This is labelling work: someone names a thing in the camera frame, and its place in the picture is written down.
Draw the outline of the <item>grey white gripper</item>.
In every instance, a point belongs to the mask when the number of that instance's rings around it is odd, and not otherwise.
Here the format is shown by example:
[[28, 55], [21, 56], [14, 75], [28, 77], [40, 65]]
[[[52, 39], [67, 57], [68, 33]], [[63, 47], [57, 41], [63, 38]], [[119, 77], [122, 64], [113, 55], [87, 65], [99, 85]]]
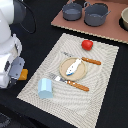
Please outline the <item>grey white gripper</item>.
[[0, 88], [14, 85], [19, 79], [25, 61], [20, 57], [22, 44], [13, 35], [6, 42], [0, 44]]

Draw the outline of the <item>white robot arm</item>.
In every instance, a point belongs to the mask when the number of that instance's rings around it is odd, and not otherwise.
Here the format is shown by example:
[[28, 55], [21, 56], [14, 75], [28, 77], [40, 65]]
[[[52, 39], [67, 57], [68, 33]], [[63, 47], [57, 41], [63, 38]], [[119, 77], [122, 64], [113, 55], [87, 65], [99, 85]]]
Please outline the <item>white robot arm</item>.
[[21, 23], [26, 9], [16, 0], [0, 0], [0, 88], [14, 85], [24, 66], [21, 41], [11, 34], [10, 25]]

